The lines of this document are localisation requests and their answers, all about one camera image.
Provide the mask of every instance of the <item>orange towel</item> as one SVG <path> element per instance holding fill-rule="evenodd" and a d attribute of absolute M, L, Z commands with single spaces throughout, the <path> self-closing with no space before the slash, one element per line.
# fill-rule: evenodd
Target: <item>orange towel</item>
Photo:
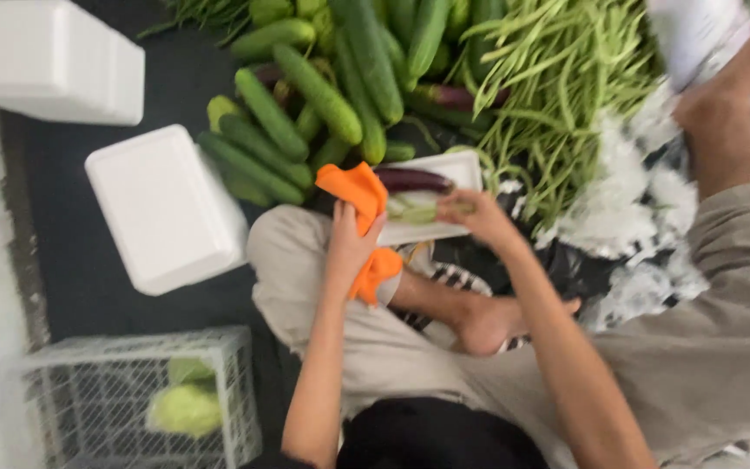
<path fill-rule="evenodd" d="M 355 206 L 358 212 L 358 234 L 365 235 L 384 210 L 387 209 L 387 188 L 366 163 L 343 171 L 335 165 L 326 165 L 318 170 L 317 186 L 340 200 Z M 379 248 L 372 252 L 363 266 L 352 288 L 349 299 L 355 296 L 368 304 L 378 304 L 376 291 L 381 282 L 398 275 L 401 271 L 401 256 L 393 250 Z"/>

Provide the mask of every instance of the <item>eggplant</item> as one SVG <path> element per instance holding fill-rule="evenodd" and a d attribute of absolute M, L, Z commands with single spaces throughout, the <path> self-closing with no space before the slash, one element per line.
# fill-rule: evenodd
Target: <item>eggplant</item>
<path fill-rule="evenodd" d="M 429 190 L 444 195 L 456 187 L 452 180 L 422 169 L 378 167 L 374 172 L 390 194 Z"/>

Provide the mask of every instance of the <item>black mat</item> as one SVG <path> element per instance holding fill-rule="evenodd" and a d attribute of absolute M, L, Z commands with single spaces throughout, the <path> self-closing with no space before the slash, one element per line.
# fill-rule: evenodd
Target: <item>black mat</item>
<path fill-rule="evenodd" d="M 157 0 L 82 0 L 89 13 L 127 37 L 165 18 Z M 249 267 L 159 297 L 137 293 L 123 269 L 86 178 L 91 152 L 180 123 L 191 134 L 207 127 L 207 101 L 232 93 L 236 64 L 216 38 L 197 31 L 140 43 L 146 49 L 146 101 L 137 127 L 20 119 L 40 269 L 52 340 L 72 336 L 156 334 L 215 325 L 253 332 L 256 393 L 266 447 L 278 448 L 297 361 L 278 346 L 251 302 Z M 246 208 L 249 222 L 258 217 Z"/>

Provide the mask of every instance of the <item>white plastic crate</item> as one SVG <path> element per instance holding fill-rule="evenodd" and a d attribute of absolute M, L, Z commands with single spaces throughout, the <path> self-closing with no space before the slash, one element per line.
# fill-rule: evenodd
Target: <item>white plastic crate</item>
<path fill-rule="evenodd" d="M 215 371 L 221 432 L 195 440 L 146 427 L 172 357 L 199 358 Z M 262 448 L 246 327 L 68 339 L 21 358 L 7 376 L 50 468 L 235 469 Z"/>

